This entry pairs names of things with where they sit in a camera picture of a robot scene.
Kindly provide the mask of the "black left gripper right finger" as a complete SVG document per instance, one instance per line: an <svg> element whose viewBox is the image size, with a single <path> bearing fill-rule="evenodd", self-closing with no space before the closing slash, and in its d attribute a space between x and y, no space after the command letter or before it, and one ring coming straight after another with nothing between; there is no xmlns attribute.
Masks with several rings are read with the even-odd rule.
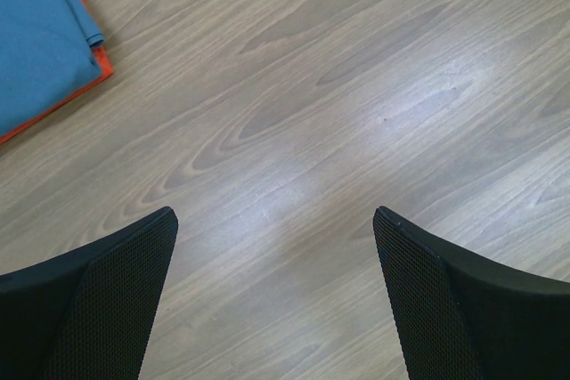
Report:
<svg viewBox="0 0 570 380"><path fill-rule="evenodd" d="M411 379L567 379L569 285L441 239L385 206L379 261Z"/></svg>

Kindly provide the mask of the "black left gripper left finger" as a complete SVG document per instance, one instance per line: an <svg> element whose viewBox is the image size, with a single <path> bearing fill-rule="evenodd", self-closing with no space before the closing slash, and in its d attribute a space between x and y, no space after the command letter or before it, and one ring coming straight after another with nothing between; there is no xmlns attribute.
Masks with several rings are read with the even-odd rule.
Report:
<svg viewBox="0 0 570 380"><path fill-rule="evenodd" d="M1 277L3 379L136 379L174 252L166 206Z"/></svg>

